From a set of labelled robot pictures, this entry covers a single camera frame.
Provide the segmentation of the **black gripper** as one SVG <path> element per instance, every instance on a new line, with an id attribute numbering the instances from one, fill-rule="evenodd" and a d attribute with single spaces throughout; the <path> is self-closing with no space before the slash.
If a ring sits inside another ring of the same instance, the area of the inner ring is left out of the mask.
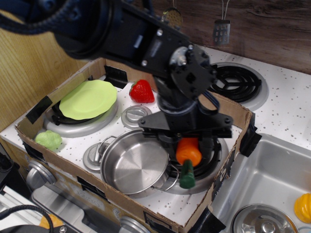
<path id="1" fill-rule="evenodd" d="M 199 150 L 202 160 L 213 160 L 218 155 L 218 139 L 232 137 L 233 118 L 219 112 L 219 102 L 211 101 L 215 110 L 203 106 L 199 100 L 187 100 L 174 107 L 163 99 L 157 100 L 159 111 L 141 118 L 138 125 L 148 134 L 157 134 L 157 139 L 172 161 L 177 161 L 176 150 L 181 135 L 202 137 Z"/>

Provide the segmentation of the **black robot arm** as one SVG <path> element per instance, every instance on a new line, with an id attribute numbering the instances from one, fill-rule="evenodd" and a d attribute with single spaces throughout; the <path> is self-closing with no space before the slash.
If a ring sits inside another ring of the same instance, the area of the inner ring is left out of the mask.
<path id="1" fill-rule="evenodd" d="M 214 140 L 230 137 L 232 118 L 218 112 L 209 93 L 217 81 L 209 56 L 188 37 L 155 16 L 149 0 L 143 9 L 129 0 L 3 0 L 0 8 L 17 17 L 0 17 L 1 28 L 24 35 L 52 32 L 67 55 L 79 60 L 106 58 L 152 74 L 159 112 L 139 126 L 175 154 L 177 143 L 196 137 L 203 161 Z M 203 95 L 215 106 L 199 102 Z"/>

